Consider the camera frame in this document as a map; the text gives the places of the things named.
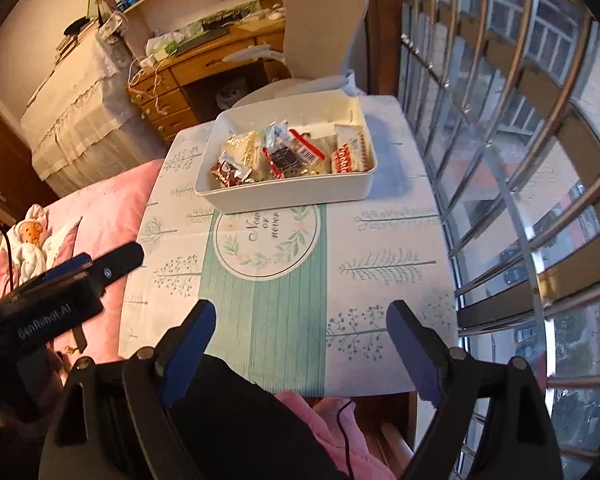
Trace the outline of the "Calleton bread loaf bag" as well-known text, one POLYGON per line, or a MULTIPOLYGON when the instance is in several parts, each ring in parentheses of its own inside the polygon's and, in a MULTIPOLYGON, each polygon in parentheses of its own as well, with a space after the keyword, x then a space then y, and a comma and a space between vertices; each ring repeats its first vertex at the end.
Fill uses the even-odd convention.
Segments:
POLYGON ((263 181, 266 177, 266 162, 262 148, 263 134, 260 131, 235 134, 223 145, 224 152, 251 170, 249 177, 254 182, 263 181))

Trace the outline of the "silver red snack bag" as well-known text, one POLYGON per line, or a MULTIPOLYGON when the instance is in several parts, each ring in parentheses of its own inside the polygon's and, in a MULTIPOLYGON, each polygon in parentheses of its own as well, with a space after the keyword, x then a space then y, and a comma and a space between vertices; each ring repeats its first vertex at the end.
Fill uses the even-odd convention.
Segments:
POLYGON ((316 162, 309 164, 308 173, 310 176, 318 176, 319 174, 330 174, 332 172, 332 153, 337 148, 337 137, 322 136, 321 138, 312 138, 309 133, 305 133, 303 137, 325 155, 323 159, 317 159, 316 162))

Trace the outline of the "baby doll toy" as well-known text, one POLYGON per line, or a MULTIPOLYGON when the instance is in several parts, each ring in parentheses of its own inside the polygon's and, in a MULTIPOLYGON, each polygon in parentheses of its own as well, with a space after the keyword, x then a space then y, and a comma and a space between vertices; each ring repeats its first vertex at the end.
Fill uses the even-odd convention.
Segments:
POLYGON ((23 285, 47 270, 45 243, 49 237, 47 211, 39 204, 32 205, 24 219, 7 231, 14 286, 23 285))

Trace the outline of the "pink blanket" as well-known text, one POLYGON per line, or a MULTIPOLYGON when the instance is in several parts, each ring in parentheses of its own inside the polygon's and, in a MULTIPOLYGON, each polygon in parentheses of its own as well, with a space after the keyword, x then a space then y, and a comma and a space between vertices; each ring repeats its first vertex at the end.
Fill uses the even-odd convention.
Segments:
MULTIPOLYGON (((46 207, 50 237, 47 267, 59 266, 86 252, 97 258, 136 240, 149 196, 162 166, 146 162, 115 177, 81 188, 46 207)), ((14 270, 0 248, 0 297, 14 286, 14 270)))

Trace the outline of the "white lace covered cabinet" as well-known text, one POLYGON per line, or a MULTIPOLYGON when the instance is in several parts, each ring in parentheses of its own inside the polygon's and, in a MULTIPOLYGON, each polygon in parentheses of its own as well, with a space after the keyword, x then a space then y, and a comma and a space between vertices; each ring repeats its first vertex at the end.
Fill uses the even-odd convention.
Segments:
POLYGON ((85 37, 30 99, 20 119, 32 166, 60 197, 166 156, 166 142, 126 92, 131 55, 85 37))

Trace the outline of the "brown chocolate snack packet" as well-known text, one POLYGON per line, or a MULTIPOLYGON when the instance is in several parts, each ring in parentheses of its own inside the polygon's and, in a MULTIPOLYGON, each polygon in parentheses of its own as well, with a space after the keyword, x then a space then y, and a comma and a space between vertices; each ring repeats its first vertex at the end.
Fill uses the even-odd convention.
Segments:
POLYGON ((252 169, 242 162, 238 162, 227 152, 223 152, 219 156, 211 167, 211 173, 223 188, 234 188, 234 186, 253 182, 252 169))

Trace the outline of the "wooden desk with drawers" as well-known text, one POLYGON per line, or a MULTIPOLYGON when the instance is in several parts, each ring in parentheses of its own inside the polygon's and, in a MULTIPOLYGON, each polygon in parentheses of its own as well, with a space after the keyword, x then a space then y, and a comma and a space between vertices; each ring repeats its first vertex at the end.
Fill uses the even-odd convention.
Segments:
POLYGON ((224 58, 249 47, 283 49, 285 21, 264 20, 245 27, 230 26, 228 33, 182 55, 172 56, 158 70, 144 70, 132 78, 128 95, 166 144, 188 127, 218 116, 228 99, 230 105, 289 76, 281 62, 224 58))

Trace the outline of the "white plastic storage bin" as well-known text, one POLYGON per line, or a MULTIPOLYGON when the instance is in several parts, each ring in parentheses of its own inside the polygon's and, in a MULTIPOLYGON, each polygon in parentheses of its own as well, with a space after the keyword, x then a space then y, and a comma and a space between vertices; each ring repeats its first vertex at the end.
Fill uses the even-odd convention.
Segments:
POLYGON ((223 214, 362 200, 377 162, 356 96, 298 94, 215 119, 195 192, 223 214))

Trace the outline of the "tree pattern tablecloth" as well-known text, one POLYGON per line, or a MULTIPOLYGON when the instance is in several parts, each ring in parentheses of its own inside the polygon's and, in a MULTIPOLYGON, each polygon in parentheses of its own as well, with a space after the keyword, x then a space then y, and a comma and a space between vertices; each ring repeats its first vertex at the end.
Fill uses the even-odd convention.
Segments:
POLYGON ((128 278, 118 351, 153 346, 195 302, 216 310, 208 350, 266 390, 377 396, 411 389, 386 329, 405 301, 457 342, 453 283, 437 206, 399 102, 361 101, 378 167, 358 202, 222 214, 198 196, 210 124, 172 143, 128 278))

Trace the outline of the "small red clear snack packet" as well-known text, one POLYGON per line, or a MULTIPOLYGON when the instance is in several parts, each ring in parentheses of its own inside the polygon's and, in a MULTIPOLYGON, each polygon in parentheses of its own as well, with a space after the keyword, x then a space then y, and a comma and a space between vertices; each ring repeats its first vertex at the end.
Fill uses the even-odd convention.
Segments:
POLYGON ((325 157, 286 122, 272 122, 265 128, 262 153, 276 180, 313 177, 308 173, 309 164, 325 157))

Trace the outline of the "red white cookie packet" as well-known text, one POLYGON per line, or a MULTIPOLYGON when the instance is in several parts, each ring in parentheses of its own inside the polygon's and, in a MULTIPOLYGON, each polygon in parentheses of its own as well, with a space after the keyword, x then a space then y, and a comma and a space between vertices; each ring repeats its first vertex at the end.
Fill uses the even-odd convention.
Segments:
POLYGON ((368 148, 361 126, 336 125, 336 150, 330 156, 333 174, 353 174, 370 169, 368 148))

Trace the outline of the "grey office chair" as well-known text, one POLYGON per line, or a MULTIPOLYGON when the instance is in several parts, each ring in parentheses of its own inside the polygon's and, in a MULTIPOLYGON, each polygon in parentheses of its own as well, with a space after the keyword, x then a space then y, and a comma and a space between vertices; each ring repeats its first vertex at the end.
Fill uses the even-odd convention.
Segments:
POLYGON ((247 94, 235 105, 328 90, 359 96, 362 90, 349 61, 367 9, 368 0, 286 0, 283 50, 254 46, 229 54, 223 61, 270 58, 284 64, 290 77, 247 94))

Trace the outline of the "metal window security grille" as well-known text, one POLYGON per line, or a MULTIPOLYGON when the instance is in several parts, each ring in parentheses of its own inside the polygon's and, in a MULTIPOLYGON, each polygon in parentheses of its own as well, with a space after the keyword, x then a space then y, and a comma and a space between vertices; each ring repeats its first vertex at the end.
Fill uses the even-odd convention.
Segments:
POLYGON ((600 21, 584 0, 403 0, 399 96, 460 348, 525 360, 567 479, 600 479, 600 21))

